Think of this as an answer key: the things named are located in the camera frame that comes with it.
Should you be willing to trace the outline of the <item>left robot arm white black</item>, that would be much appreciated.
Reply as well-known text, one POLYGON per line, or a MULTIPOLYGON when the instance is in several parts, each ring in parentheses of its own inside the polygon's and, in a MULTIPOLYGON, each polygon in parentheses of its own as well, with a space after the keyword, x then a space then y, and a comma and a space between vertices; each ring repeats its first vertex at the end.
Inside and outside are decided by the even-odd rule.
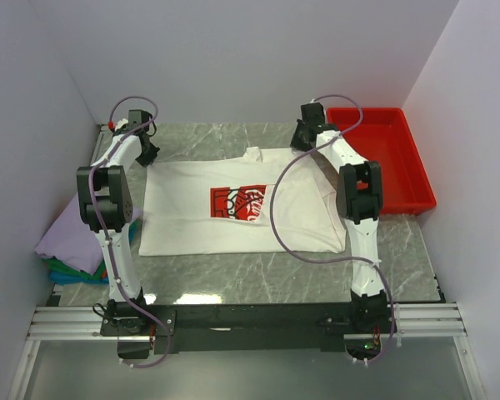
POLYGON ((109 148, 92 166, 80 167, 76 172, 79 212, 102 249, 109 300, 136 304, 122 312, 120 324, 128 333, 138 335, 148 329, 150 315, 140 308, 143 289, 128 238, 133 200, 127 172, 134 163, 146 168, 156 159, 159 148, 151 143, 151 136, 157 126, 150 112, 133 109, 127 120, 110 127, 113 131, 109 148))

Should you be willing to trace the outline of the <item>white t-shirt red print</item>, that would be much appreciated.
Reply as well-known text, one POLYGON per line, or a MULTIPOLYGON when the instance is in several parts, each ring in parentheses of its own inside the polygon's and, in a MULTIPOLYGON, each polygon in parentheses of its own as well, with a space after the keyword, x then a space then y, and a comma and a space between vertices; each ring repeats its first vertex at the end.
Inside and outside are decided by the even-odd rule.
POLYGON ((335 189, 310 156, 288 168, 296 155, 250 147, 226 160, 155 162, 139 255, 343 252, 335 189))

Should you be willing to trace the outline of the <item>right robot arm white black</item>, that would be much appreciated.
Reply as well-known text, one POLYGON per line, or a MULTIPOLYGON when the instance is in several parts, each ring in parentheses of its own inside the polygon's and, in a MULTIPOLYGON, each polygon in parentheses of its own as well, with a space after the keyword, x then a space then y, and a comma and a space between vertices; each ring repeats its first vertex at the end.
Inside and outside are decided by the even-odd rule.
POLYGON ((300 151, 314 148, 338 173, 336 209, 345 222, 352 260, 349 312, 353 329, 366 333, 378 323, 378 314, 387 310, 388 298, 378 273, 377 232, 383 208, 382 169, 357 153, 334 124, 326 120, 319 102, 301 106, 301 118, 293 134, 291 147, 300 151))

